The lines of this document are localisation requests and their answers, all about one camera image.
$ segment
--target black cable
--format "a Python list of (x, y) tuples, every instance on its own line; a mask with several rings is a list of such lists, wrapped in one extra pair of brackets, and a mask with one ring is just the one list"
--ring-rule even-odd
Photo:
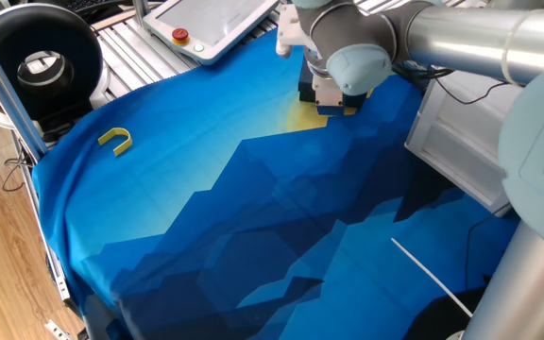
[(83, 16), (83, 15), (86, 15), (86, 14), (89, 14), (97, 9), (107, 9), (109, 7), (113, 7), (113, 6), (119, 6), (119, 5), (127, 5), (127, 6), (130, 6), (132, 5), (133, 3), (131, 2), (131, 0), (112, 0), (112, 1), (106, 1), (106, 2), (103, 2), (103, 3), (99, 3), (99, 4), (95, 4), (95, 5), (91, 5), (91, 6), (88, 6), (86, 8), (82, 8), (82, 9), (79, 9), (75, 12), (76, 15), (78, 16)]
[(471, 241), (471, 233), (478, 227), (480, 227), (482, 224), (490, 221), (492, 217), (494, 217), (498, 212), (501, 210), (507, 208), (511, 203), (506, 203), (502, 207), (498, 208), (496, 211), (491, 213), (487, 218), (483, 219), (482, 221), (474, 224), (471, 228), (469, 228), (469, 231), (467, 232), (467, 245), (465, 250), (465, 290), (468, 290), (469, 287), (469, 273), (468, 273), (468, 267), (469, 267), (469, 244)]
[(440, 87), (441, 87), (442, 89), (444, 89), (444, 91), (445, 91), (449, 96), (452, 97), (452, 99), (458, 101), (459, 103), (461, 103), (461, 104), (463, 104), (463, 105), (469, 105), (469, 104), (477, 103), (477, 102), (479, 102), (480, 100), (482, 100), (482, 99), (488, 97), (488, 95), (490, 94), (490, 92), (491, 92), (493, 89), (496, 89), (496, 88), (498, 88), (498, 87), (500, 87), (500, 86), (503, 86), (503, 85), (509, 85), (509, 83), (506, 82), (506, 81), (504, 81), (504, 82), (502, 82), (502, 83), (499, 83), (499, 84), (496, 84), (496, 85), (493, 85), (493, 86), (491, 86), (491, 87), (488, 88), (488, 91), (486, 91), (486, 94), (485, 94), (485, 95), (479, 97), (478, 99), (474, 99), (474, 100), (472, 100), (472, 101), (470, 101), (470, 102), (464, 102), (463, 100), (461, 100), (461, 99), (455, 97), (449, 90), (447, 90), (447, 88), (445, 88), (444, 85), (442, 85), (442, 83), (440, 82), (439, 79), (436, 79), (435, 81), (438, 83), (438, 85), (440, 85)]
[(21, 166), (33, 167), (33, 165), (26, 162), (26, 154), (23, 154), (21, 159), (7, 159), (7, 160), (4, 161), (4, 165), (5, 166), (14, 165), (14, 167), (9, 171), (8, 175), (6, 176), (6, 179), (4, 179), (4, 183), (1, 185), (1, 189), (3, 191), (5, 191), (6, 193), (13, 193), (15, 191), (19, 191), (20, 189), (22, 189), (25, 186), (25, 183), (22, 182), (22, 184), (20, 184), (17, 188), (7, 189), (6, 184), (8, 183), (9, 178), (11, 178), (11, 175), (19, 167), (21, 167)]

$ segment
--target white box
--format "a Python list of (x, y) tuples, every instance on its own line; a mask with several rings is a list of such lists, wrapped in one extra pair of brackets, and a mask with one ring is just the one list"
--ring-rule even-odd
[[(486, 94), (499, 81), (455, 72), (440, 79), (461, 101)], [(507, 204), (503, 170), (497, 160), (502, 123), (522, 89), (504, 85), (477, 103), (464, 105), (450, 97), (436, 81), (423, 98), (406, 148), (452, 181), (490, 212)]]

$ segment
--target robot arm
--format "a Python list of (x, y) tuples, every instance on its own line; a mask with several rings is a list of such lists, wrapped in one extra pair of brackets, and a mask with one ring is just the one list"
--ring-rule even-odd
[[(519, 85), (544, 72), (544, 10), (446, 8), (414, 1), (367, 15), (345, 0), (294, 3), (297, 17), (291, 20), (298, 22), (304, 41), (310, 40), (303, 44), (315, 47), (345, 94), (368, 92), (391, 74), (393, 63), (407, 60)], [(295, 44), (283, 42), (279, 34), (280, 49)]]

